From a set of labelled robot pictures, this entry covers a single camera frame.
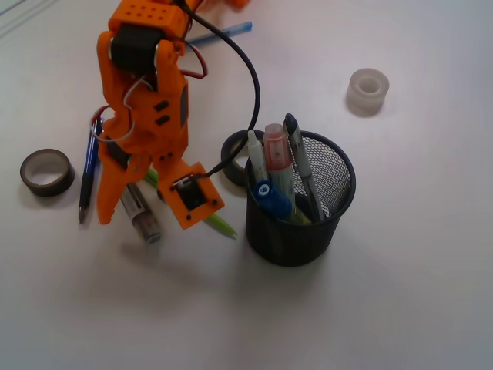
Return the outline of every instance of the black tape roll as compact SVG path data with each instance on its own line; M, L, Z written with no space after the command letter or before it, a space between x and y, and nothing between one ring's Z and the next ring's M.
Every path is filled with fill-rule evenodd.
M43 167L60 172L61 175L51 183L40 185L33 182L33 174ZM69 158L54 149L42 149L30 154L21 165L21 179L25 185L40 197L54 197L70 188L74 181L75 172Z
M257 139L263 142L263 131L255 129L254 132ZM246 136L248 136L248 130L242 129L228 137L221 148L221 160L225 160ZM245 187L245 169L241 167L238 162L234 160L224 167L223 172L229 181L239 187Z

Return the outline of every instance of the pen holder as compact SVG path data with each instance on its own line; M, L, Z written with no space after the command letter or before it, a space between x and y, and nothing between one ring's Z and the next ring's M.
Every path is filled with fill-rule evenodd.
M263 258L280 266L301 266L317 259L328 248L340 217L349 208L356 191L354 169L346 154L329 139L302 131L305 150L318 190L325 220L294 224L276 219L262 210L252 194L255 186L250 161L246 164L246 237ZM300 175L294 171L296 205L311 220L308 197Z

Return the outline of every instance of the blue pen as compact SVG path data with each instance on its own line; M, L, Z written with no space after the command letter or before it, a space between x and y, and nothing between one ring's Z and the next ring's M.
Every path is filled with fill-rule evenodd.
M102 120L99 118L96 121L96 135L102 132ZM87 144L86 163L84 164L84 174L82 175L82 186L80 189L79 201L79 223L83 224L86 218L87 208L91 203L92 184L94 183L94 170L98 163L98 148L99 141L89 134L89 142Z
M249 32L252 30L252 22L244 22L239 25L233 25L228 27L227 29L221 29L224 33L226 33L229 37L233 37L239 35L241 33ZM199 36L194 39L187 40L193 46L204 46L205 44L209 44L210 42L214 42L218 39L217 35L214 33L208 33L204 36Z

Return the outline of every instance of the red wire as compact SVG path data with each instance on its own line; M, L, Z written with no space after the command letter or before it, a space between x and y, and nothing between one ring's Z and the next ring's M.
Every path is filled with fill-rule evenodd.
M122 101L125 99L125 95L127 94L127 92L129 91L129 89L133 86L134 83L136 83L138 79L134 79L132 81L132 83L130 83L130 85L128 85L125 90L123 90L123 94L122 94ZM102 115L102 113L107 110L109 108L109 106L102 106L100 107L98 110L95 111L94 115L92 116L92 119L91 119L91 127L94 128L96 127L96 121L98 120L98 118Z
M187 71L187 70L181 69L180 72L182 73L182 75L188 76L188 77L193 77L194 79L203 79L205 76L207 76L209 74L209 70L207 68L206 61L203 58L202 54L200 54L200 51L198 50L198 48L196 48L195 46L190 44L188 41L183 40L183 39L173 38L172 40L183 42L188 47L190 47L192 49L192 51L195 53L196 57L198 58L200 65L202 66L202 74L199 74L199 73L194 72L194 71Z

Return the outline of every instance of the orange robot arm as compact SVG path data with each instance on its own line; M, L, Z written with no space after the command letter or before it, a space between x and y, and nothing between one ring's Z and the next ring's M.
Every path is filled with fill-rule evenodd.
M188 0L195 9L201 0ZM101 224L111 221L128 183L152 164L159 191L186 229L224 203L200 163L181 158L188 146L188 80L178 69L189 17L168 0L122 0L98 40L103 94L115 111L106 121L97 196Z

